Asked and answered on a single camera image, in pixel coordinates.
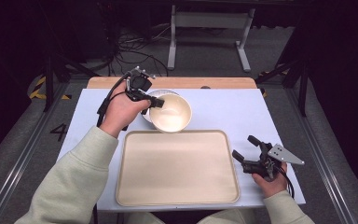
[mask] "right hand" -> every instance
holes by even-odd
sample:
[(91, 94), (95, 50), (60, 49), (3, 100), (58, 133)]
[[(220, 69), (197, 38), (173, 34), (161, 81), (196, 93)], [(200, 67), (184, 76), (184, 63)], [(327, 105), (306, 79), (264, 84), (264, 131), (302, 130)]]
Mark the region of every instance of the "right hand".
[[(282, 162), (282, 168), (285, 172), (287, 172), (286, 162)], [(284, 176), (280, 173), (278, 173), (277, 177), (271, 182), (268, 182), (258, 174), (252, 174), (252, 178), (254, 179), (255, 183), (263, 190), (264, 196), (266, 198), (269, 198), (272, 195), (287, 189), (286, 178), (284, 178)]]
[(126, 90), (126, 82), (121, 82), (113, 91), (111, 97), (117, 95), (107, 107), (106, 115), (101, 124), (101, 130), (117, 138), (120, 131), (129, 125), (135, 117), (144, 109), (150, 106), (150, 101), (142, 100), (133, 102), (122, 93)]

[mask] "white bowl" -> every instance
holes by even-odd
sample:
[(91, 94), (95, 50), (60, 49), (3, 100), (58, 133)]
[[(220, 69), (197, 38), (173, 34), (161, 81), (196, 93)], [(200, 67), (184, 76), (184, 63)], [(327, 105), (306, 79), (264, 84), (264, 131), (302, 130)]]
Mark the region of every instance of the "white bowl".
[[(178, 93), (176, 93), (174, 91), (167, 91), (167, 90), (158, 90), (158, 91), (152, 91), (152, 92), (148, 93), (148, 95), (154, 96), (157, 98), (159, 98), (160, 96), (165, 95), (165, 94), (176, 94), (177, 95)], [(150, 110), (148, 109), (147, 112), (142, 116), (144, 117), (145, 120), (152, 122), (152, 120), (150, 119), (149, 111)]]
[(164, 100), (162, 108), (150, 108), (150, 119), (153, 125), (164, 133), (179, 133), (191, 120), (190, 104), (177, 94), (161, 95)]

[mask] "wooden table edge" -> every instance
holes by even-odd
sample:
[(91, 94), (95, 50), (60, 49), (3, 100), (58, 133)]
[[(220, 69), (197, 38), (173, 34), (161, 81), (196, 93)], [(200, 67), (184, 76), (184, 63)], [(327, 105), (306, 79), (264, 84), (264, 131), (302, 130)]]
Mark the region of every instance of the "wooden table edge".
[[(120, 77), (92, 77), (87, 89), (110, 89)], [(150, 79), (153, 89), (257, 89), (250, 77), (156, 77)]]

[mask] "yellow tape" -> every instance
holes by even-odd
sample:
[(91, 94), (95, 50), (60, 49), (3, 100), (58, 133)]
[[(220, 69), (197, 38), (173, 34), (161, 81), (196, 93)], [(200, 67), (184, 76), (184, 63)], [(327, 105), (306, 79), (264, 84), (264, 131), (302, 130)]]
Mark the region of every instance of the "yellow tape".
[(261, 94), (263, 95), (263, 97), (266, 98), (267, 97), (266, 89), (261, 88), (260, 91), (261, 91)]
[[(34, 99), (41, 99), (41, 100), (46, 100), (48, 97), (46, 96), (46, 94), (39, 94), (39, 90), (40, 88), (43, 86), (43, 83), (46, 82), (46, 77), (41, 77), (36, 85), (34, 86), (34, 91), (30, 94), (30, 98)], [(72, 95), (63, 95), (62, 98), (63, 100), (70, 100), (72, 99)]]

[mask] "black equipment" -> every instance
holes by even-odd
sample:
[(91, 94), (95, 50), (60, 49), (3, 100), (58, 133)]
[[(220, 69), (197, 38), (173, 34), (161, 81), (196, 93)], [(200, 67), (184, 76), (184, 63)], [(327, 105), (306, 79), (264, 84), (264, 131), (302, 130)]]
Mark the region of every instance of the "black equipment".
[(248, 141), (256, 147), (260, 147), (261, 154), (259, 161), (247, 161), (237, 150), (233, 150), (232, 156), (235, 160), (241, 163), (243, 172), (246, 174), (261, 175), (268, 182), (273, 181), (277, 174), (281, 173), (286, 178), (287, 184), (289, 186), (289, 193), (294, 198), (295, 190), (293, 188), (292, 182), (287, 177), (286, 172), (281, 167), (282, 161), (301, 165), (304, 165), (305, 162), (278, 144), (273, 147), (271, 143), (261, 142), (252, 135), (249, 135)]
[[(149, 108), (162, 107), (164, 105), (163, 100), (160, 100), (155, 96), (150, 96), (146, 94), (146, 92), (152, 86), (152, 83), (149, 80), (150, 77), (156, 78), (155, 76), (148, 75), (145, 70), (141, 70), (138, 66), (128, 71), (123, 77), (121, 77), (118, 82), (113, 86), (112, 90), (110, 90), (110, 92), (107, 94), (106, 98), (103, 100), (103, 103), (98, 109), (97, 114), (99, 114), (100, 117), (98, 118), (97, 127), (99, 127), (103, 122), (104, 115), (110, 102), (113, 100), (113, 98), (122, 93), (126, 93), (126, 95), (134, 102), (141, 100), (149, 100), (151, 103)], [(112, 92), (123, 80), (126, 80), (127, 82), (126, 90), (112, 96)]]

